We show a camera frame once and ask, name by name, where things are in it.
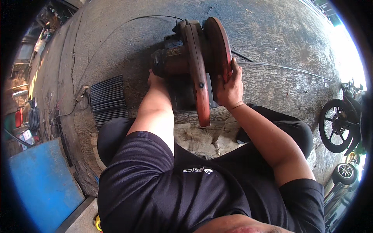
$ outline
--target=blue metal sheet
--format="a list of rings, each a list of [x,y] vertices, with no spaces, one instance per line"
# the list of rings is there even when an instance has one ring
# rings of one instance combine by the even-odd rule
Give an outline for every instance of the blue metal sheet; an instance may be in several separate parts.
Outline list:
[[[84,200],[60,138],[12,156],[9,164],[21,201],[43,233],[54,232]]]

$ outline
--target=right hand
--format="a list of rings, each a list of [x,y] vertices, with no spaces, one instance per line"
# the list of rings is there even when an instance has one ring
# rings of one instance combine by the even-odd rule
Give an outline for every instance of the right hand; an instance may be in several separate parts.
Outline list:
[[[150,69],[149,70],[148,85],[151,86],[151,85],[156,85],[156,84],[164,85],[164,79],[155,75],[153,73],[153,70]]]
[[[231,79],[225,84],[221,75],[218,75],[217,99],[218,104],[226,107],[229,111],[244,104],[242,95],[244,84],[242,83],[242,67],[235,58],[232,58],[233,73]]]

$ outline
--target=car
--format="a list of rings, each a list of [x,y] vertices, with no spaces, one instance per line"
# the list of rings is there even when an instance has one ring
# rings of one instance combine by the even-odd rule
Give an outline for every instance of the car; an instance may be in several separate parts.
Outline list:
[[[364,171],[366,155],[360,156],[360,163],[340,163],[332,174],[334,187],[324,198],[325,232],[334,232],[344,220],[357,193]]]

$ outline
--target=black cable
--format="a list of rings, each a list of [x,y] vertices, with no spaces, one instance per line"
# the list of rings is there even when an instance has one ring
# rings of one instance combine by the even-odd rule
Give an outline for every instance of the black cable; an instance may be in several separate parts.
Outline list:
[[[87,96],[88,104],[87,104],[87,106],[86,106],[84,109],[82,109],[82,111],[86,110],[86,109],[90,106],[90,104],[91,104],[91,96],[90,96],[90,94],[88,93],[88,91],[87,91],[87,90],[84,90],[84,94],[85,94],[85,96]],[[51,129],[53,128],[53,125],[54,125],[55,121],[57,120],[57,117],[68,116],[68,115],[72,114],[72,113],[74,112],[75,107],[76,107],[77,105],[78,105],[78,102],[75,101],[75,103],[74,103],[74,107],[73,107],[73,109],[72,109],[72,111],[71,111],[70,113],[68,113],[68,114],[60,114],[60,115],[57,115],[57,116],[52,120],[52,125],[50,126],[50,128],[51,128]],[[53,135],[53,134],[52,134],[52,131],[51,131],[51,134],[50,134],[49,140],[52,139],[52,135]]]
[[[13,138],[13,139],[15,139],[17,142],[19,142],[19,143],[25,145],[26,147],[33,147],[33,146],[35,146],[35,145],[28,144],[27,142],[24,142],[24,141],[22,141],[21,139],[17,138],[17,137],[14,136],[13,134],[11,134],[7,129],[4,128],[4,130],[5,130],[5,132],[7,132],[7,133],[8,133],[8,134]]]
[[[86,110],[89,107],[89,105],[91,104],[91,95],[88,93],[87,89],[84,90],[84,94],[86,94],[86,96],[87,96],[88,104],[84,109],[82,109],[82,111]]]
[[[139,16],[139,17],[136,17],[136,18],[133,18],[133,19],[130,19],[129,21],[126,21],[124,23],[122,23],[121,25],[119,25],[116,29],[114,29],[107,37],[106,39],[100,44],[100,46],[97,48],[96,52],[94,52],[93,56],[91,57],[91,60],[88,62],[88,65],[87,67],[85,68],[83,74],[82,74],[82,77],[80,78],[79,82],[78,82],[78,85],[80,85],[80,82],[81,80],[83,79],[84,75],[85,75],[85,72],[87,71],[87,68],[89,67],[92,59],[94,58],[94,56],[96,55],[96,53],[100,50],[101,46],[105,43],[105,41],[116,31],[118,30],[121,26],[125,25],[126,23],[129,23],[135,19],[142,19],[142,18],[148,18],[148,17],[169,17],[169,18],[177,18],[181,21],[183,21],[183,19],[179,18],[179,17],[176,17],[176,16],[169,16],[169,15],[145,15],[145,16]]]
[[[232,52],[233,54],[236,54],[237,56],[239,56],[239,57],[245,59],[245,60],[248,60],[249,62],[254,62],[253,60],[251,60],[250,58],[248,58],[248,57],[242,55],[241,53],[238,53],[238,52],[233,51],[233,50],[231,50],[231,52]]]

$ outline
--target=workshop floor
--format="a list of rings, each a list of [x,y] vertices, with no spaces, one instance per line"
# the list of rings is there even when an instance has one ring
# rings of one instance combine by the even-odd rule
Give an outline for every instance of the workshop floor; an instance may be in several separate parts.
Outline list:
[[[50,137],[57,103],[60,114],[69,113],[81,85],[119,74],[123,74],[129,115],[136,116],[148,89],[150,54],[160,48],[163,37],[172,33],[175,24],[172,18],[159,17],[125,23],[144,15],[176,15],[200,22],[215,16],[225,27],[233,50],[256,62],[298,68],[333,80],[242,65],[245,102],[295,116],[310,126],[314,149],[308,163],[317,181],[326,184],[341,155],[323,146],[317,118],[328,100],[341,98],[338,86],[343,70],[340,63],[336,65],[331,45],[333,26],[298,0],[87,1],[33,63],[31,92],[42,106],[44,140]],[[101,168],[91,143],[91,135],[97,133],[91,109],[80,110],[86,104],[79,103],[73,114],[61,117],[61,125],[78,179],[85,183],[82,189],[95,195],[94,174],[99,176]],[[234,142],[239,126],[225,108],[211,111],[210,127],[201,129],[197,122],[196,113],[175,115],[175,140],[184,148],[197,155],[217,157],[239,146]]]

